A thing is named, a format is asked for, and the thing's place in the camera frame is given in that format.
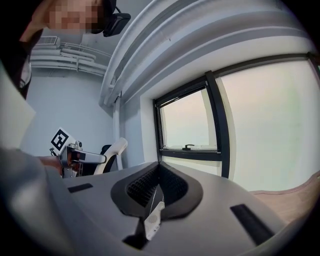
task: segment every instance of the headset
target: headset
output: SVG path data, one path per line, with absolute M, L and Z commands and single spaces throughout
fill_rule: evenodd
M 118 7 L 115 6 L 118 13 L 113 13 L 110 15 L 111 12 L 114 11 L 113 3 L 110 0 L 103 1 L 103 9 L 104 9 L 104 21 L 103 21 L 103 28 L 98 29 L 91 29 L 90 33 L 92 34 L 99 34 L 103 32 L 103 36 L 105 38 L 112 37 L 118 35 L 122 32 L 125 28 L 127 23 L 131 19 L 131 15 L 129 13 L 122 13 Z

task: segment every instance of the white plastic part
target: white plastic part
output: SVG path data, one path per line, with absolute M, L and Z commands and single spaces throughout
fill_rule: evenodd
M 164 202 L 159 202 L 148 218 L 144 221 L 145 237 L 149 241 L 155 236 L 160 228 L 161 211 L 165 208 Z
M 110 160 L 110 158 L 114 155 L 121 155 L 122 152 L 126 149 L 128 146 L 128 141 L 125 138 L 120 138 L 117 142 L 113 143 L 111 147 L 104 153 L 106 156 L 106 162 L 98 164 L 97 167 L 95 168 L 94 174 L 93 175 L 98 175 L 98 174 L 103 174 L 104 169 Z

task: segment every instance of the wooden surface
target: wooden surface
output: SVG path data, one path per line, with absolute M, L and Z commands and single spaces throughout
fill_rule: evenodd
M 251 191 L 287 224 L 307 214 L 320 194 L 320 171 L 304 184 L 284 191 Z

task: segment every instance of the window frame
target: window frame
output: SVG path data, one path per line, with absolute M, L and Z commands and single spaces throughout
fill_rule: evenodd
M 229 168 L 230 168 L 230 139 L 229 130 L 227 123 L 227 116 L 222 101 L 222 97 L 219 91 L 219 87 L 216 79 L 222 76 L 226 76 L 235 72 L 260 67 L 269 64 L 291 62 L 291 61 L 306 61 L 308 60 L 310 65 L 313 67 L 315 75 L 320 81 L 320 70 L 318 68 L 318 59 L 315 56 L 308 53 L 289 53 L 289 54 L 279 54 L 267 57 L 260 57 L 256 59 L 251 59 L 243 61 L 234 65 L 230 65 L 214 72 L 208 71 L 204 76 L 201 76 L 191 82 L 188 82 L 171 92 L 153 100 L 153 116 L 154 116 L 154 126 L 155 126 L 155 136 L 156 136 L 156 147 L 158 161 L 162 161 L 162 156 L 182 158 L 182 159 L 192 159 L 192 160 L 204 160 L 204 161 L 221 161 L 222 170 L 221 176 L 229 178 Z M 163 149 L 163 136 L 162 136 L 162 125 L 160 118 L 160 108 L 161 104 L 169 104 L 177 99 L 186 97 L 192 93 L 200 91 L 206 88 L 208 96 L 210 99 L 210 105 L 212 109 L 217 150 L 216 151 L 197 151 L 197 150 L 175 150 L 175 149 Z
M 160 109 L 203 89 L 206 89 L 209 96 L 215 126 L 217 150 L 165 149 Z M 158 99 L 154 99 L 153 113 L 158 161 L 162 161 L 162 156 L 201 161 L 222 161 L 221 175 L 226 178 L 229 176 L 230 142 L 227 117 L 218 84 L 211 71 L 168 92 Z

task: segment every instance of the gray device surface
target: gray device surface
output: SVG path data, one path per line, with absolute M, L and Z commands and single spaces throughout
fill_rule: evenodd
M 14 150 L 4 150 L 0 155 L 3 166 L 9 166 L 2 173 L 0 187 L 1 194 L 10 190 L 4 200 L 10 213 L 39 244 L 64 255 L 217 253 L 234 256 L 252 252 L 267 242 L 256 246 L 231 211 L 230 207 L 242 204 L 274 234 L 285 226 L 266 205 L 234 182 L 170 164 L 201 184 L 203 198 L 189 215 L 162 221 L 154 238 L 137 250 L 122 240 L 135 233 L 139 219 L 124 215 L 118 209 L 111 198 L 111 189 L 117 181 L 150 165 L 157 165 L 157 162 L 100 175 L 61 179 L 56 170 L 44 167 L 35 157 Z M 83 184 L 91 186 L 71 192 L 70 189 Z M 35 185 L 38 188 L 36 193 L 30 189 Z M 30 204 L 23 204 L 25 198 Z

